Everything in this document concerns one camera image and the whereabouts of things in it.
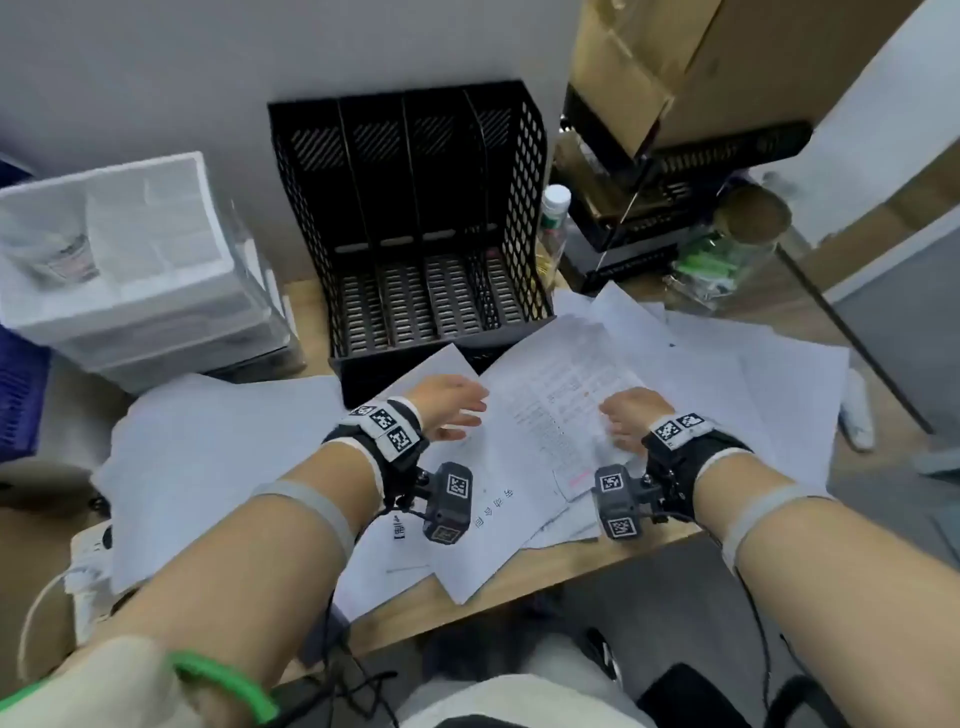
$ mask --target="desk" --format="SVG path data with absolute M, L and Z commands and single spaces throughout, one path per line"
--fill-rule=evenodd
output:
M 654 276 L 638 277 L 621 285 L 639 301 L 664 300 L 666 295 L 660 279 Z M 302 375 L 330 374 L 326 309 L 319 282 L 291 283 L 286 293 L 290 296 L 308 362 Z M 741 321 L 768 324 L 787 336 L 849 345 L 843 333 L 778 258 L 757 272 L 750 284 L 737 293 L 725 314 Z M 876 419 L 877 450 L 869 455 L 857 454 L 838 434 L 832 466 L 834 476 L 901 461 L 921 449 L 926 440 L 923 431 L 873 371 L 858 363 L 856 357 L 854 365 L 867 379 Z M 430 576 L 356 621 L 350 644 L 358 655 L 371 652 L 567 579 L 649 553 L 697 532 L 693 525 L 671 521 L 646 528 L 641 539 L 628 544 L 601 537 L 595 543 L 522 550 L 462 606 L 454 604 L 437 578 Z

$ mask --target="power strip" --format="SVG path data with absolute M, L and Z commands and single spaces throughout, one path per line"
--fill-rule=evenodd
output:
M 93 635 L 93 628 L 110 616 L 113 606 L 113 593 L 110 591 L 109 576 L 112 573 L 113 559 L 112 530 L 110 521 L 97 523 L 81 531 L 70 539 L 70 565 L 75 566 L 84 558 L 92 554 L 105 552 L 107 558 L 99 559 L 107 572 L 108 578 L 101 580 L 88 589 L 73 594 L 73 631 L 77 639 L 77 646 L 86 644 Z

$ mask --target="forearm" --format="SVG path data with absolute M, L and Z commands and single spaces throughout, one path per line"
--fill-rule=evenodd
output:
M 694 492 L 719 538 L 742 507 L 789 480 L 749 455 Z M 960 716 L 960 576 L 835 501 L 793 501 L 737 553 L 756 601 L 853 725 L 953 724 Z
M 366 458 L 346 445 L 319 450 L 284 477 L 332 500 L 354 533 L 380 502 Z M 286 497 L 256 497 L 164 567 L 103 625 L 97 642 L 147 636 L 272 686 L 344 565 L 340 542 L 316 513 Z

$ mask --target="hand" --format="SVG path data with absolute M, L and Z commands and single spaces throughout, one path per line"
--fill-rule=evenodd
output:
M 428 376 L 404 396 L 420 412 L 423 434 L 430 440 L 463 440 L 467 434 L 457 427 L 477 427 L 481 424 L 470 412 L 485 412 L 482 402 L 490 392 L 480 382 L 459 375 Z
M 634 387 L 607 397 L 600 403 L 600 411 L 610 418 L 613 443 L 629 452 L 643 452 L 640 439 L 650 432 L 650 425 L 663 415 L 676 410 L 652 389 Z

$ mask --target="white bottle cap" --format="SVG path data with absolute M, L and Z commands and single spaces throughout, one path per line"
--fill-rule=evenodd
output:
M 543 191 L 543 214 L 561 217 L 570 207 L 570 190 L 562 184 L 551 184 Z

